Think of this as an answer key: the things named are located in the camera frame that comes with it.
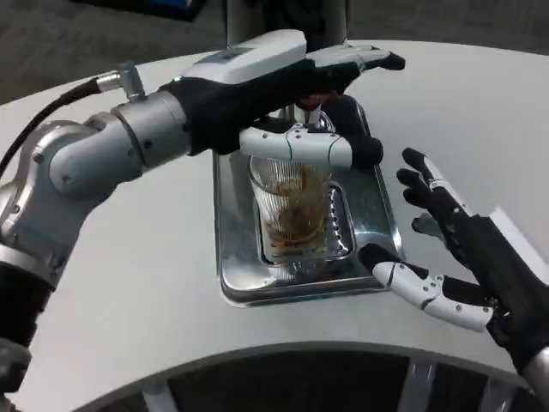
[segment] silver cylindrical arm segment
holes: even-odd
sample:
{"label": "silver cylindrical arm segment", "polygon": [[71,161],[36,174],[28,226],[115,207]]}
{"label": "silver cylindrical arm segment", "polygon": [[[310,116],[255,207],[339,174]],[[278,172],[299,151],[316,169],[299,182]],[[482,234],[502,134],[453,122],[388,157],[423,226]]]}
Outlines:
{"label": "silver cylindrical arm segment", "polygon": [[190,152],[190,135],[183,129],[186,116],[172,94],[152,93],[146,100],[117,107],[112,112],[125,122],[147,169]]}

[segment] stainless steel tray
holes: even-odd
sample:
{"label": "stainless steel tray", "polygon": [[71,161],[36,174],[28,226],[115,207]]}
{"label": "stainless steel tray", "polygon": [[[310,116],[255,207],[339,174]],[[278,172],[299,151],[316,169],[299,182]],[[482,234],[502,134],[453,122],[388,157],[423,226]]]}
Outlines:
{"label": "stainless steel tray", "polygon": [[261,224],[247,174],[249,157],[214,156],[214,199],[218,275],[224,295],[237,306],[254,306],[331,294],[378,292],[383,287],[357,259],[377,243],[401,255],[401,238],[378,167],[368,173],[334,170],[332,187],[343,196],[352,245],[329,261],[296,259],[274,263],[261,241]]}

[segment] white table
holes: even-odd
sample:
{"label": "white table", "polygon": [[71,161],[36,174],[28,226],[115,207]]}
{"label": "white table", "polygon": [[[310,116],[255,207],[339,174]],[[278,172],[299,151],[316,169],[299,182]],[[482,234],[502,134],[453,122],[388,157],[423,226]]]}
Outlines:
{"label": "white table", "polygon": [[[384,143],[383,174],[408,259],[471,279],[436,240],[409,228],[418,210],[404,203],[395,178],[406,146],[426,152],[479,212],[501,204],[548,253],[549,58],[464,45],[372,43],[407,59],[402,72],[365,74],[350,94]],[[198,58],[143,65],[147,91]],[[68,87],[3,106],[0,152]],[[122,92],[111,92],[56,118],[83,121],[122,101]],[[520,382],[487,333],[430,318],[393,294],[242,309],[222,298],[215,268],[211,154],[179,159],[121,186],[81,231],[39,321],[17,405],[65,412],[204,362],[318,346],[421,354]]]}

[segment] black fingertip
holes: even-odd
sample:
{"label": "black fingertip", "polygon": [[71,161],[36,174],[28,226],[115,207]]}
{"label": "black fingertip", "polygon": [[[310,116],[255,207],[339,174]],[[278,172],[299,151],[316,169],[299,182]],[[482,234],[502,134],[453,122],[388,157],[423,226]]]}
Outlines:
{"label": "black fingertip", "polygon": [[351,168],[369,171],[383,160],[383,145],[375,137],[344,136],[353,151]]}
{"label": "black fingertip", "polygon": [[406,67],[406,60],[401,56],[391,52],[381,64],[386,70],[403,70]]}
{"label": "black fingertip", "polygon": [[396,178],[405,186],[414,187],[421,183],[419,173],[408,169],[401,169],[396,173]]}
{"label": "black fingertip", "polygon": [[416,206],[418,208],[427,209],[429,206],[428,198],[422,197],[417,191],[414,189],[406,189],[403,193],[404,200],[406,200],[408,203],[410,203],[413,206]]}
{"label": "black fingertip", "polygon": [[380,245],[370,243],[359,251],[359,261],[370,271],[382,262],[400,262],[401,260],[383,249]]}
{"label": "black fingertip", "polygon": [[425,170],[425,155],[413,148],[405,148],[402,152],[402,158],[407,165],[413,167],[420,172]]}
{"label": "black fingertip", "polygon": [[419,223],[419,218],[417,217],[414,217],[413,220],[412,220],[412,229],[414,230],[414,232],[416,233],[422,233],[419,229],[418,229],[418,223]]}

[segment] silver metal joint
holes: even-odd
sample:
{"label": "silver metal joint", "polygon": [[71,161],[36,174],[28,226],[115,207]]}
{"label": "silver metal joint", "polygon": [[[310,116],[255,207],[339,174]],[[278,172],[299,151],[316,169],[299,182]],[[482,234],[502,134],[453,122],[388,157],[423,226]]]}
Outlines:
{"label": "silver metal joint", "polygon": [[120,80],[120,74],[117,71],[111,71],[101,75],[97,79],[97,85],[100,88],[101,93],[121,88],[122,82]]}
{"label": "silver metal joint", "polygon": [[133,63],[127,62],[120,64],[118,73],[120,75],[122,88],[124,89],[124,92],[126,92],[129,101],[135,102],[147,98],[143,82],[139,76],[139,71],[137,71],[137,67]]}

